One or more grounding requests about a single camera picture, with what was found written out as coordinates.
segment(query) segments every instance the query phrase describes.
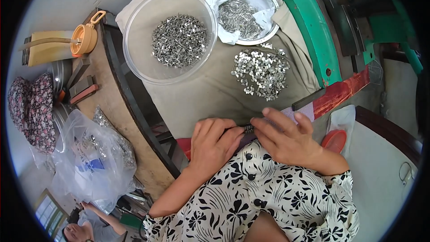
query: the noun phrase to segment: machine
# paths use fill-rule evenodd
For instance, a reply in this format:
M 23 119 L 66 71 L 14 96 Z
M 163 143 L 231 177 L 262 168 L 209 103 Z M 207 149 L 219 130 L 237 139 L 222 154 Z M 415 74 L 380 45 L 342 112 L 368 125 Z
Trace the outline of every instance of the machine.
M 308 47 L 325 88 L 375 60 L 375 43 L 400 43 L 418 75 L 423 67 L 411 21 L 399 0 L 283 0 Z

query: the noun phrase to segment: hand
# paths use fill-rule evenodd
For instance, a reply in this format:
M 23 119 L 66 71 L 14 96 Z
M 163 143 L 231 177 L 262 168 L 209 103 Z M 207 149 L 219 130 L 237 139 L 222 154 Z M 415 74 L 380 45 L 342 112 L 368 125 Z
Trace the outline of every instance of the hand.
M 243 127 L 231 119 L 209 118 L 199 121 L 191 138 L 191 162 L 187 169 L 205 182 L 232 157 L 244 136 Z
M 89 210 L 92 210 L 92 211 L 94 211 L 95 209 L 97 209 L 97 208 L 96 208 L 93 204 L 91 204 L 91 203 L 81 202 L 80 204 L 81 204 L 81 206 L 83 206 L 83 209 L 89 209 Z
M 263 115 L 281 128 L 277 130 L 261 118 L 251 119 L 255 135 L 272 159 L 282 164 L 312 168 L 316 156 L 323 152 L 323 148 L 312 139 L 314 128 L 309 118 L 296 112 L 296 125 L 290 118 L 272 108 L 265 108 Z

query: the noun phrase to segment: white paper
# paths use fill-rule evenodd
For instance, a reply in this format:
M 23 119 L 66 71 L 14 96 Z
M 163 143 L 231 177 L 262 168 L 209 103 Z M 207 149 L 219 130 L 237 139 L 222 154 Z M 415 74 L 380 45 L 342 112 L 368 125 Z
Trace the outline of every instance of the white paper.
M 329 124 L 327 126 L 328 134 L 333 130 L 345 130 L 347 132 L 347 141 L 345 143 L 344 148 L 341 151 L 341 154 L 347 158 L 349 155 L 349 147 L 351 144 L 352 132 L 354 131 L 355 124 L 355 106 L 348 105 L 339 110 L 333 111 L 330 114 Z
M 228 0 L 206 0 L 210 8 L 215 14 L 215 18 L 218 20 L 218 7 L 222 3 Z M 258 35 L 261 38 L 267 35 L 272 28 L 273 21 L 272 15 L 275 13 L 275 7 L 273 6 L 272 0 L 247 0 L 247 2 L 258 10 L 257 13 L 253 14 L 257 24 L 261 26 L 263 31 Z M 234 33 L 227 32 L 222 25 L 218 24 L 218 37 L 223 43 L 234 45 L 240 38 L 240 31 Z

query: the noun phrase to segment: floral dress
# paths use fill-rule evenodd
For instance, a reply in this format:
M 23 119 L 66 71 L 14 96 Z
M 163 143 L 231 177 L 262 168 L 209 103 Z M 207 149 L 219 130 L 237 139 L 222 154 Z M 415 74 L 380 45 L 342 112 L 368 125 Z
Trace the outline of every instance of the floral dress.
M 264 211 L 290 241 L 351 241 L 359 228 L 352 175 L 321 176 L 279 164 L 255 140 L 202 185 L 178 213 L 143 225 L 148 241 L 243 241 Z

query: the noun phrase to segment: left hand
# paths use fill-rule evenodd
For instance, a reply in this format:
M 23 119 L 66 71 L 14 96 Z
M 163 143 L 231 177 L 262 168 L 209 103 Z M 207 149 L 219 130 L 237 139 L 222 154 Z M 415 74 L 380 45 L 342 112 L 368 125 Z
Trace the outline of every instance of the left hand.
M 89 209 L 89 210 L 92 210 L 92 211 L 94 211 L 95 209 L 97 209 L 97 208 L 96 208 L 93 204 L 91 204 L 91 203 L 81 202 L 80 204 L 81 204 L 81 206 L 83 206 L 83 209 Z
M 231 119 L 209 118 L 199 121 L 191 138 L 191 162 L 187 169 L 204 181 L 209 180 L 232 157 L 243 137 L 243 127 Z

